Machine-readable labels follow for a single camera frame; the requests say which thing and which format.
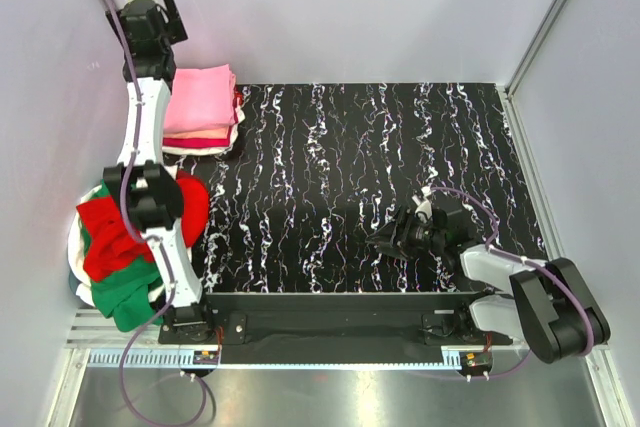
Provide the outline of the pink t shirt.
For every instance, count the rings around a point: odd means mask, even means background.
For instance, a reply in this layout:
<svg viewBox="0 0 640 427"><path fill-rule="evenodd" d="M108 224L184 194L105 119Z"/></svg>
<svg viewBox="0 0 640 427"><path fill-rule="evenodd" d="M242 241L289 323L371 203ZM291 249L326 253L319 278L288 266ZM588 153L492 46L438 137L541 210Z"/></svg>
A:
<svg viewBox="0 0 640 427"><path fill-rule="evenodd" d="M235 119L236 76L229 64L178 68L164 121L165 134L228 127Z"/></svg>

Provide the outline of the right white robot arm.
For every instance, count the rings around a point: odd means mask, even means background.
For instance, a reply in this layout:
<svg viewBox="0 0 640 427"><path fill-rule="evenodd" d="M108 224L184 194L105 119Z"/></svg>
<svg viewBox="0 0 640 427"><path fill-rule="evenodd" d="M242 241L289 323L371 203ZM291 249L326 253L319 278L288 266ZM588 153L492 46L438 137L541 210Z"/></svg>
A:
<svg viewBox="0 0 640 427"><path fill-rule="evenodd" d="M463 342L497 333L525 342L551 364L610 340L609 323L574 262L532 260L487 247L462 210L438 209L429 201L401 207L366 242L403 261L429 253L493 288L455 313L450 331Z"/></svg>

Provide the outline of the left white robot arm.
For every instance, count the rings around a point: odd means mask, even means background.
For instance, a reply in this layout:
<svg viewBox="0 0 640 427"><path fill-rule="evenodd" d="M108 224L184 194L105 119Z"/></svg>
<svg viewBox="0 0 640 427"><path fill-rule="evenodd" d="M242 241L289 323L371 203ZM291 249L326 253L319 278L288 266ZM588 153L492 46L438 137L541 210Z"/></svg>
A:
<svg viewBox="0 0 640 427"><path fill-rule="evenodd" d="M105 15L123 49L129 107L118 160L103 181L128 233L153 255L165 288L164 331L203 343L216 319L187 253L184 196L162 156L176 74L172 47L187 33L174 0L107 0Z"/></svg>

